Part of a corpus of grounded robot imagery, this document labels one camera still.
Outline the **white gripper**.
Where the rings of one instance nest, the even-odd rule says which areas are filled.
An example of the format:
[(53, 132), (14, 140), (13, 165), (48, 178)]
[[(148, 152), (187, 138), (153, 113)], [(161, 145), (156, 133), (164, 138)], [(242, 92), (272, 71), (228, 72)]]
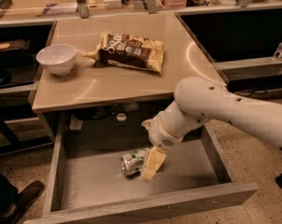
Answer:
[(176, 119), (171, 119), (163, 111), (159, 112), (153, 119), (144, 120), (141, 126), (148, 131), (148, 139), (154, 146), (146, 152), (141, 169), (141, 179), (150, 181), (165, 161), (165, 150), (180, 143), (185, 133), (180, 127), (176, 126)]

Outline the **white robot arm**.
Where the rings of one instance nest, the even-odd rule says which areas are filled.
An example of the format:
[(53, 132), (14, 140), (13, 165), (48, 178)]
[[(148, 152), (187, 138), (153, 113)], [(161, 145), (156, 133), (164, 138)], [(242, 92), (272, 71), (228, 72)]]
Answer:
[(141, 178), (151, 180), (162, 166), (166, 151), (211, 119), (229, 123), (282, 149), (281, 104), (239, 96), (200, 77), (186, 77), (176, 85), (174, 101), (153, 119), (142, 122), (153, 147), (146, 152)]

